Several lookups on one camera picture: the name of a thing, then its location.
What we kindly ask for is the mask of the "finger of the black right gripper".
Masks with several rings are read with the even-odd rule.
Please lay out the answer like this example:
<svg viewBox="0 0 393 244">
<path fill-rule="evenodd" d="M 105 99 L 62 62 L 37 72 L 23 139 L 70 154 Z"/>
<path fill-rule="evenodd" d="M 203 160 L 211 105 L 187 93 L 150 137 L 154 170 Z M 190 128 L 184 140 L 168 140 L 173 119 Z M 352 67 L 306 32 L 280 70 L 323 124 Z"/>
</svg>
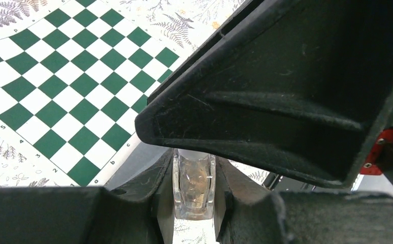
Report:
<svg viewBox="0 0 393 244">
<path fill-rule="evenodd" d="M 145 143 L 350 186 L 393 127 L 393 1 L 245 1 L 148 98 Z"/>
</svg>

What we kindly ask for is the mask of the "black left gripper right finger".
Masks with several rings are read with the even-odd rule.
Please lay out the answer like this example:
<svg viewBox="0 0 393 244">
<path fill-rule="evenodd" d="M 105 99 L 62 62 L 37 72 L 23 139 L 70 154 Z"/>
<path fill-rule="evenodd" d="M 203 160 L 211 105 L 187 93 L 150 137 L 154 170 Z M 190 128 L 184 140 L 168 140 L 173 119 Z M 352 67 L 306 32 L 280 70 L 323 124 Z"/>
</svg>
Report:
<svg viewBox="0 0 393 244">
<path fill-rule="evenodd" d="M 393 243 L 393 196 L 273 192 L 216 158 L 214 226 L 220 243 Z"/>
</svg>

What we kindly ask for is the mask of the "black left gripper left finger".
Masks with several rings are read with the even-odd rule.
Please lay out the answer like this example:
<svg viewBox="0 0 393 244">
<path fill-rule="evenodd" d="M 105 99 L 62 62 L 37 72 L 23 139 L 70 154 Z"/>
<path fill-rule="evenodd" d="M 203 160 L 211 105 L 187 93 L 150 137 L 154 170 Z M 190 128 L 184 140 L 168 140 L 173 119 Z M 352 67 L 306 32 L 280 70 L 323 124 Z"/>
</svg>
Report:
<svg viewBox="0 0 393 244">
<path fill-rule="evenodd" d="M 172 159 L 113 190 L 0 188 L 0 243 L 171 243 Z"/>
</svg>

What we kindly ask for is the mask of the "clear nail polish bottle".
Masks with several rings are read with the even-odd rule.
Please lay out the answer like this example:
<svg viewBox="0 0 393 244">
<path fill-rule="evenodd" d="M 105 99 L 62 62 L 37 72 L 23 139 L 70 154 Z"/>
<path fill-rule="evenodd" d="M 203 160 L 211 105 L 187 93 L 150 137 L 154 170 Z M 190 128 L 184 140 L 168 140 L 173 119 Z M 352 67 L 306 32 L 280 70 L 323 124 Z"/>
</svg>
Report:
<svg viewBox="0 0 393 244">
<path fill-rule="evenodd" d="M 175 217 L 181 220 L 209 220 L 213 217 L 216 157 L 191 161 L 173 150 L 173 197 Z"/>
</svg>

